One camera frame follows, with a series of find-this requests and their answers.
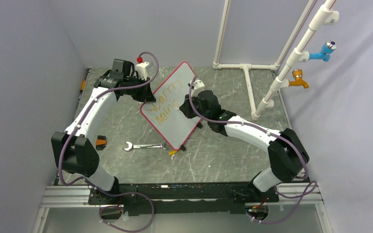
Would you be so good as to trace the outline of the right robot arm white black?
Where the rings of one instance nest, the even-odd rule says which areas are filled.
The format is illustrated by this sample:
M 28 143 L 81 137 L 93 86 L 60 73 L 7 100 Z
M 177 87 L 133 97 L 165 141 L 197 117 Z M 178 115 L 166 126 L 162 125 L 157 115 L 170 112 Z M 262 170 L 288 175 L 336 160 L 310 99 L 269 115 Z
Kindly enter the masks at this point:
M 293 181 L 309 162 L 309 155 L 294 130 L 273 130 L 246 121 L 223 109 L 211 90 L 195 97 L 187 94 L 180 111 L 187 118 L 200 117 L 207 121 L 215 133 L 240 139 L 267 153 L 270 166 L 255 175 L 249 184 L 248 195 L 253 201 L 261 201 L 274 186 Z

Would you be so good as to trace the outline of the whiteboard with red rim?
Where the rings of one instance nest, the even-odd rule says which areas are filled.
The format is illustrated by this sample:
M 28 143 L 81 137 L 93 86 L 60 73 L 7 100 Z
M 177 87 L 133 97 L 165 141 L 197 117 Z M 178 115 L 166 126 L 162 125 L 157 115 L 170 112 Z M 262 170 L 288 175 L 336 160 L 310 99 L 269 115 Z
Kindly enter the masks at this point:
M 189 63 L 182 62 L 154 91 L 156 102 L 140 107 L 140 113 L 174 150 L 180 150 L 201 122 L 198 117 L 186 118 L 179 110 L 194 76 Z

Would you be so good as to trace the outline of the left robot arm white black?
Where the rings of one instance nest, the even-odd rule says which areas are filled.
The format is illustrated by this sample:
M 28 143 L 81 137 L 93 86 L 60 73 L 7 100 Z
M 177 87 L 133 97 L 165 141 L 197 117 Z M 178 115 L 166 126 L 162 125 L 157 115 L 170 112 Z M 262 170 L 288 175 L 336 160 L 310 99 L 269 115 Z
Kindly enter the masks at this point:
M 137 63 L 115 59 L 112 68 L 95 82 L 89 100 L 74 121 L 62 132 L 51 137 L 54 159 L 63 184 L 63 174 L 78 174 L 97 189 L 101 198 L 113 204 L 119 200 L 119 180 L 100 165 L 96 150 L 97 130 L 110 108 L 121 96 L 128 95 L 137 102 L 155 102 L 150 87 L 152 62 L 137 58 Z

